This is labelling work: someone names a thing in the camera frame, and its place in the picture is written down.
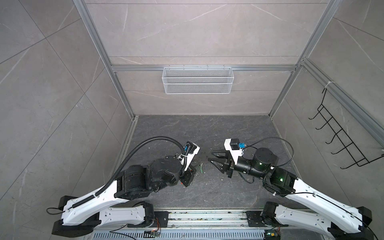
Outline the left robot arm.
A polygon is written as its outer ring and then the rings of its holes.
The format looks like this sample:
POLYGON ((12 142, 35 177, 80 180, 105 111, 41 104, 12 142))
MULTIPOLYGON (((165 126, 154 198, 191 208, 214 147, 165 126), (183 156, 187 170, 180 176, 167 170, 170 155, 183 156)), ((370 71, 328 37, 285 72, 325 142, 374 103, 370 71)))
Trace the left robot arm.
POLYGON ((182 146, 165 136, 149 138, 138 144, 123 160, 108 182, 82 197, 63 196, 58 210, 60 220, 54 223, 52 235, 77 238, 88 235, 94 229, 122 224, 125 227, 149 227, 155 220, 152 204, 140 203, 130 208, 118 208, 117 204, 148 197, 151 193, 182 183, 188 187, 196 174, 191 166, 200 147, 192 142, 182 146), (142 147, 154 141, 175 144, 181 154, 166 156, 148 166, 132 165, 125 168, 131 157, 142 147))

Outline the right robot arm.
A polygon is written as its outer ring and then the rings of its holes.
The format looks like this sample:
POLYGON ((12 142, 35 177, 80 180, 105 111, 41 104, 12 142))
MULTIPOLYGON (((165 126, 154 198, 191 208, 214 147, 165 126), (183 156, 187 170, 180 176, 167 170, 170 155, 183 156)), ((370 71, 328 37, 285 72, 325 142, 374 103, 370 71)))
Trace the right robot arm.
POLYGON ((306 184, 295 174, 278 165, 279 158, 268 148, 256 148, 252 159, 244 158, 248 145, 239 139, 226 139, 224 149, 212 151, 209 159, 229 178, 234 172, 260 179, 275 196, 295 201, 311 210, 304 212, 267 202, 261 213, 264 224, 273 228, 295 226, 322 234, 330 240, 376 240, 369 227, 372 212, 365 207, 345 205, 306 184))

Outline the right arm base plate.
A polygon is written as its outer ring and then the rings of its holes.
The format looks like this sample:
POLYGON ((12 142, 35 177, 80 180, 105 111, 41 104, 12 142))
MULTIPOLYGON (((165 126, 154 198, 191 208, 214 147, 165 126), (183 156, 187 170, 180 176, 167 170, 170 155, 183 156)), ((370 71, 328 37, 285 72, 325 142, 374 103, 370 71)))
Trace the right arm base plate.
POLYGON ((287 227, 288 225, 280 224, 275 219, 274 213, 265 211, 246 211, 246 218, 249 227, 287 227))

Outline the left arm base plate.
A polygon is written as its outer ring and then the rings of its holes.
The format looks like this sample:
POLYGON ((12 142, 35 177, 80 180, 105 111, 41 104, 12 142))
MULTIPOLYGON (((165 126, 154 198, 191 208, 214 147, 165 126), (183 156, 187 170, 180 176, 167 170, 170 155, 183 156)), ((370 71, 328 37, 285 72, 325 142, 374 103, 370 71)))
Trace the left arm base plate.
POLYGON ((158 225, 157 220, 159 220, 160 228, 166 228, 168 226, 170 212, 155 211, 154 214, 155 214, 155 218, 154 218, 153 224, 151 225, 151 228, 157 228, 157 225, 158 225))

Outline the metal keyring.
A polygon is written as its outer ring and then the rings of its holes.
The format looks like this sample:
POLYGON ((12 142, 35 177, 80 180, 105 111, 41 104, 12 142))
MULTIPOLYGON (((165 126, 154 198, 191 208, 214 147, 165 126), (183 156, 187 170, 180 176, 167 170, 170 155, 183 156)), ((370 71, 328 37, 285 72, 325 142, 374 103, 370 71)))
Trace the metal keyring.
POLYGON ((192 164, 193 167, 195 167, 196 169, 198 169, 198 168, 201 168, 201 164, 202 164, 202 163, 201 163, 200 161, 195 161, 195 160, 193 160, 191 164, 192 164))

